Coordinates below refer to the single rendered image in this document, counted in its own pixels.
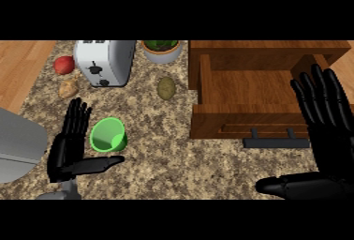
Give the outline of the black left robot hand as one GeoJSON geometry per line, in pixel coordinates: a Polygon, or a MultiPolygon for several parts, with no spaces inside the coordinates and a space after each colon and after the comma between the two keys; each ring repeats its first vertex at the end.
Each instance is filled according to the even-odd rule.
{"type": "Polygon", "coordinates": [[[79,97],[72,99],[47,158],[47,175],[51,183],[69,181],[78,175],[103,173],[123,162],[123,156],[84,158],[90,114],[91,108],[87,103],[79,97]]]}

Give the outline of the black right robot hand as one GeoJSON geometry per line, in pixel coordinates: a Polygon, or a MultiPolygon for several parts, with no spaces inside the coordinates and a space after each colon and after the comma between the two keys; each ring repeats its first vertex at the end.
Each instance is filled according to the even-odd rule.
{"type": "Polygon", "coordinates": [[[255,190],[284,200],[354,201],[354,113],[334,71],[314,64],[290,86],[318,170],[262,178],[255,190]]]}

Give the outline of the green cup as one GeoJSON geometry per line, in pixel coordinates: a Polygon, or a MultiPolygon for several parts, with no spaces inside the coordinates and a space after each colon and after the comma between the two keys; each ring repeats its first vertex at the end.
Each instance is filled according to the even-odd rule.
{"type": "Polygon", "coordinates": [[[115,117],[103,118],[91,128],[90,144],[97,152],[119,152],[126,146],[123,123],[115,117]]]}

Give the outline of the wooden drawer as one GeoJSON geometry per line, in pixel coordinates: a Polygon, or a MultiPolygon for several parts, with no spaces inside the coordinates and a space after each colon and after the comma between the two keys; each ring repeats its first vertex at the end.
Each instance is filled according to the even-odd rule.
{"type": "Polygon", "coordinates": [[[320,54],[305,55],[293,70],[215,70],[211,57],[199,58],[197,104],[191,107],[193,139],[241,139],[308,136],[290,81],[317,64],[320,54]]]}

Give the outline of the grey appliance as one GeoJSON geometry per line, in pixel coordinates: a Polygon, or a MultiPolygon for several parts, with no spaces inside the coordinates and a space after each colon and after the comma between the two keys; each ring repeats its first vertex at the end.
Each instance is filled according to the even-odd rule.
{"type": "Polygon", "coordinates": [[[47,131],[35,122],[0,108],[0,183],[19,179],[47,149],[47,131]]]}

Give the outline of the red apple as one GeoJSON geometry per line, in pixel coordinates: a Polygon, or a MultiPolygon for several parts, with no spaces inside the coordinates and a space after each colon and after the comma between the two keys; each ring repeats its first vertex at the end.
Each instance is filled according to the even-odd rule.
{"type": "Polygon", "coordinates": [[[75,61],[72,56],[60,56],[54,60],[54,73],[59,75],[69,74],[75,69],[75,61]]]}

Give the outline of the silver toaster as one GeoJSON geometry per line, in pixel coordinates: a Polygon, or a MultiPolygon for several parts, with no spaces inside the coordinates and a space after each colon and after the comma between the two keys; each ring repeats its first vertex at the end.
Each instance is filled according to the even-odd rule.
{"type": "Polygon", "coordinates": [[[94,87],[123,87],[129,79],[134,40],[78,40],[73,58],[94,87]]]}

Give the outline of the olive green potato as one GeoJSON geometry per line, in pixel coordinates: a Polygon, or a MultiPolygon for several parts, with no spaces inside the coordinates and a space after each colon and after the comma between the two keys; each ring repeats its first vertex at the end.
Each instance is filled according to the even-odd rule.
{"type": "Polygon", "coordinates": [[[163,77],[157,82],[157,96],[162,100],[169,100],[175,94],[175,83],[171,78],[163,77]]]}

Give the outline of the wooden cabinet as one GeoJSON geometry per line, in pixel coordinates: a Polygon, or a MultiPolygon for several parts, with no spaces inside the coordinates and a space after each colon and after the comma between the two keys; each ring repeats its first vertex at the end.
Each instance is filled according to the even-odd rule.
{"type": "Polygon", "coordinates": [[[345,40],[190,40],[187,87],[196,89],[202,54],[213,70],[290,70],[303,55],[321,55],[331,65],[349,49],[345,40]]]}

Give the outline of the potted plant in grey pot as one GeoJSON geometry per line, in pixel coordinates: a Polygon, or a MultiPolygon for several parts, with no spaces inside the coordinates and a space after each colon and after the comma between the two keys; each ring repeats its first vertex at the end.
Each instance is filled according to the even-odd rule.
{"type": "Polygon", "coordinates": [[[178,40],[143,40],[143,54],[154,64],[168,64],[180,56],[181,42],[178,40]]]}

